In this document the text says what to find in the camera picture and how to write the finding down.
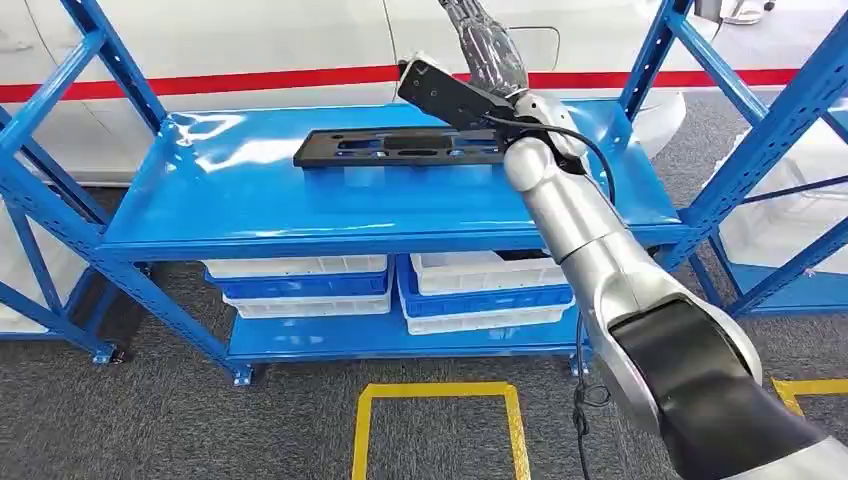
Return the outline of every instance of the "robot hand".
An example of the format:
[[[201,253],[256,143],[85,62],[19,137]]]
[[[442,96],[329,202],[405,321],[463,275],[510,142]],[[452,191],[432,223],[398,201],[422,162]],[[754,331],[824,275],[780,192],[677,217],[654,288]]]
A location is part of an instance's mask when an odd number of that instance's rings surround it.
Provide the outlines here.
[[[502,98],[526,90],[527,71],[503,25],[477,0],[439,0],[459,35],[471,84]]]

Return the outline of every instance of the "yellow floor marking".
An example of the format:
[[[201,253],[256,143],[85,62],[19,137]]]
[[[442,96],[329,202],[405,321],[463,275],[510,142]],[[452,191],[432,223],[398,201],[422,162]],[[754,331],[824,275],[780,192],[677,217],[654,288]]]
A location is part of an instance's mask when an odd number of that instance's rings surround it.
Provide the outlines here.
[[[530,462],[524,442],[524,425],[518,405],[518,391],[506,382],[390,383],[369,384],[356,406],[356,433],[353,438],[353,480],[365,480],[368,471],[368,441],[371,435],[371,401],[375,398],[482,397],[500,396],[506,403],[509,440],[516,480],[530,480]]]
[[[786,404],[786,408],[804,416],[801,404],[796,398],[798,395],[836,395],[848,394],[848,379],[834,380],[776,380],[771,379],[774,389],[780,395],[780,399]]]

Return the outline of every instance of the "car door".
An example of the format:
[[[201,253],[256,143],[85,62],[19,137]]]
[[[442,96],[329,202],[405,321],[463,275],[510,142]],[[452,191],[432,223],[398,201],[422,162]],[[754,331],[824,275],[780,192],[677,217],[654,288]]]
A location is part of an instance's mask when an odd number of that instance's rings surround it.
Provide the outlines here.
[[[7,111],[14,113],[23,106],[55,70],[55,58],[42,42],[26,2],[0,2],[0,104]],[[35,138],[81,180],[108,183],[110,172],[134,168],[128,152],[83,102],[60,102],[35,131]],[[94,153],[108,164],[93,162]]]
[[[56,0],[28,2],[51,54],[65,55],[80,36],[64,9]],[[394,95],[395,58],[381,0],[99,3],[170,111],[383,104]],[[99,60],[80,77],[110,79]],[[112,98],[112,85],[92,87],[93,96],[106,98],[84,104],[137,166],[150,132],[127,100]],[[91,154],[91,162],[110,161]]]

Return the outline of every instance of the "robotic arm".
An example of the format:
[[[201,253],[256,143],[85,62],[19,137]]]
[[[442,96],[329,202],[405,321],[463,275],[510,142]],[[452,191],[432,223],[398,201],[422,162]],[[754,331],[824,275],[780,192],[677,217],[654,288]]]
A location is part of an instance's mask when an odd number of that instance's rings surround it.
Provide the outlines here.
[[[503,26],[477,0],[439,1],[471,85],[419,56],[398,93],[457,129],[504,136],[507,177],[574,289],[616,404],[662,438],[687,480],[848,478],[848,449],[762,389],[759,356],[739,325],[634,238],[587,174],[585,145],[563,135],[576,130],[569,112],[527,90]]]

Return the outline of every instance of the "white plastic crate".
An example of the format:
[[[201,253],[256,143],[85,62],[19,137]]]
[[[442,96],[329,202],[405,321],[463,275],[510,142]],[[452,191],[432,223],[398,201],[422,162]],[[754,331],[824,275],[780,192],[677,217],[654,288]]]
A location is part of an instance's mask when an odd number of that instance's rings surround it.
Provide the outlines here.
[[[406,328],[410,335],[429,335],[434,333],[555,323],[562,319],[562,315],[566,310],[575,306],[574,300],[572,300],[567,305],[549,307],[492,310],[489,312],[458,313],[434,317],[410,317],[406,314],[406,305],[402,297],[400,304],[403,309],[403,316],[406,318]]]
[[[242,318],[328,317],[337,315],[379,315],[392,306],[394,271],[389,272],[388,290],[382,295],[350,297],[227,298]]]
[[[50,232],[29,221],[47,270],[56,286],[59,299],[67,303],[71,292],[88,264],[66,247]],[[0,200],[0,242],[4,246],[4,258],[0,262],[0,281],[21,294],[47,308],[44,294],[35,278],[18,234],[9,218],[6,206]],[[47,329],[38,322],[24,317],[6,305],[0,304],[0,333],[42,333]]]
[[[848,175],[846,158],[848,146],[819,120],[749,196]],[[719,232],[731,262],[780,267],[846,214],[848,184],[843,183],[740,205],[722,222]],[[813,270],[848,273],[848,247],[843,247]]]
[[[492,251],[410,255],[421,295],[538,287],[567,283],[551,258],[507,261]]]
[[[386,269],[386,262],[386,255],[250,258],[203,261],[209,270],[209,274],[215,278],[284,277],[287,275],[382,272]]]

